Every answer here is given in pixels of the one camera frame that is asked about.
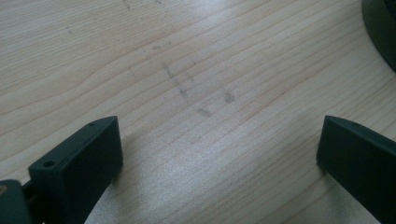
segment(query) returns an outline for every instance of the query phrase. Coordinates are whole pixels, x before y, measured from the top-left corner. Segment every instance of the light wood surface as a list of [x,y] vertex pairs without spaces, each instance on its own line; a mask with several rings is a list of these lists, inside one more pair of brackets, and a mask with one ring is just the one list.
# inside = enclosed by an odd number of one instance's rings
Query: light wood surface
[[0,177],[119,116],[87,223],[377,223],[316,166],[325,115],[396,139],[359,0],[3,0]]

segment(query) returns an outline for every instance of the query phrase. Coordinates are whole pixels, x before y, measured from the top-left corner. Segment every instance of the scratch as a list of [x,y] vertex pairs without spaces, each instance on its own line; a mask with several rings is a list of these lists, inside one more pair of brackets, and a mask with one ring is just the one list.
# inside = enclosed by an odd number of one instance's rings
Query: scratch
[[130,8],[130,6],[128,5],[128,4],[126,4],[126,0],[122,0],[122,2],[124,3],[124,5],[126,6],[126,8],[128,8],[128,10],[131,10],[131,9],[129,9]]

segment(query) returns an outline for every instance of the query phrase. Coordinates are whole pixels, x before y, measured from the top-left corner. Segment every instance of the black round object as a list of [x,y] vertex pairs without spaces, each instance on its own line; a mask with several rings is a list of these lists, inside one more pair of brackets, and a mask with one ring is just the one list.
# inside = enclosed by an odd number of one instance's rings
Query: black round object
[[370,37],[396,72],[396,0],[363,0],[362,9]]

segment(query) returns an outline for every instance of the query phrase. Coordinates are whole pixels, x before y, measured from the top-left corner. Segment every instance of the screw hole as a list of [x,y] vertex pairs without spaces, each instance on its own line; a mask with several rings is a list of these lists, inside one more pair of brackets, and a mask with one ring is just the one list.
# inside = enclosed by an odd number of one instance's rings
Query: screw hole
[[51,166],[53,166],[53,165],[55,165],[55,161],[46,161],[46,162],[44,162],[44,164],[43,164],[43,166],[44,167],[51,167]]

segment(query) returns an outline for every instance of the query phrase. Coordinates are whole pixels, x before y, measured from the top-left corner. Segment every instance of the black plastic object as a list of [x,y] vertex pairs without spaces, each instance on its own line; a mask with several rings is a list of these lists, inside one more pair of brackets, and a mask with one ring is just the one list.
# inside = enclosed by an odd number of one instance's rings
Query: black plastic object
[[0,181],[0,209],[2,224],[31,223],[21,183],[16,180]]
[[[34,162],[29,167],[31,181],[23,186],[24,202],[14,200],[8,208],[24,211],[27,206],[30,223],[83,223],[121,167],[117,117],[96,120]],[[20,199],[21,187],[9,183],[14,185],[7,191],[15,190],[10,197]],[[7,199],[3,195],[2,213]],[[0,223],[20,223],[15,220],[21,213],[15,214],[5,214]]]
[[396,72],[396,1],[363,0],[362,11],[376,48]]
[[318,165],[381,223],[396,223],[396,143],[356,122],[326,116]]

